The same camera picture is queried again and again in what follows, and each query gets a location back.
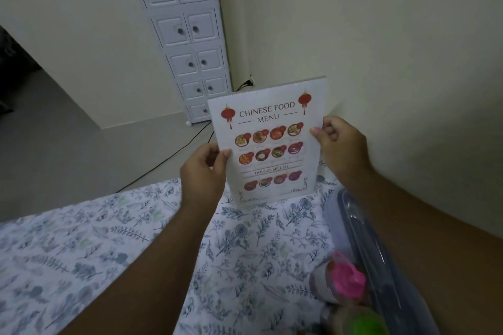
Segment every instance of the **green bottle cap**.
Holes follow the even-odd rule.
[[[389,335],[381,321],[369,315],[359,315],[349,324],[350,335]]]

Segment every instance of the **pink lid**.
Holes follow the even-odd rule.
[[[366,277],[341,253],[332,254],[336,267],[331,270],[337,292],[351,299],[360,299],[365,291]]]

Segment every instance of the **bed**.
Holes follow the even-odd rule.
[[[322,305],[308,278],[333,248],[322,208],[340,188],[322,162],[305,197],[238,209],[225,191],[175,333],[316,332]],[[58,333],[146,249],[180,199],[172,179],[0,224],[0,332]]]

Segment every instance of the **food dish image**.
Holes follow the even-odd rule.
[[[267,134],[269,134],[269,130],[262,130],[262,131],[257,131],[255,134],[253,134],[253,141],[255,143],[262,143],[267,139]]]
[[[274,141],[277,141],[278,139],[281,139],[283,134],[285,133],[286,126],[280,126],[275,129],[271,130],[271,139]]]
[[[290,175],[288,175],[288,180],[297,180],[300,177],[301,173],[302,171],[300,170],[292,172]]]
[[[252,137],[252,135],[249,132],[247,132],[246,134],[238,135],[236,137],[236,139],[234,140],[234,143],[236,144],[236,146],[244,147],[248,143],[250,143],[251,137]]]
[[[261,187],[267,187],[268,185],[270,185],[272,179],[273,178],[266,178],[266,179],[260,180],[259,181],[259,186],[261,186]]]
[[[253,160],[253,155],[255,155],[254,153],[247,153],[247,154],[243,154],[239,157],[239,162],[241,164],[249,164],[252,162]]]
[[[300,130],[304,127],[304,123],[302,122],[299,122],[299,123],[294,123],[293,125],[291,125],[288,130],[287,130],[287,133],[288,135],[290,136],[295,136],[295,135],[299,135],[300,134]]]
[[[269,157],[270,153],[271,153],[271,150],[268,148],[266,148],[265,150],[260,150],[255,155],[255,159],[257,159],[258,161],[266,160]]]
[[[271,155],[274,157],[274,158],[280,158],[283,156],[283,154],[285,153],[286,151],[286,146],[283,145],[283,146],[280,146],[280,147],[276,147],[273,149]]]
[[[246,184],[244,185],[244,189],[245,189],[246,191],[253,191],[253,190],[255,189],[256,185],[257,185],[258,183],[259,183],[259,181],[258,181],[258,180],[253,180],[253,181],[251,181],[251,182],[248,182],[248,183],[246,183]]]
[[[292,155],[297,154],[303,145],[304,143],[302,142],[292,143],[291,145],[288,146],[288,152]]]
[[[274,184],[281,184],[285,181],[287,174],[278,175],[274,178]]]

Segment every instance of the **right hand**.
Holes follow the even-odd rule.
[[[373,172],[367,138],[342,118],[324,117],[323,128],[313,127],[310,132],[321,144],[326,164],[346,188]]]

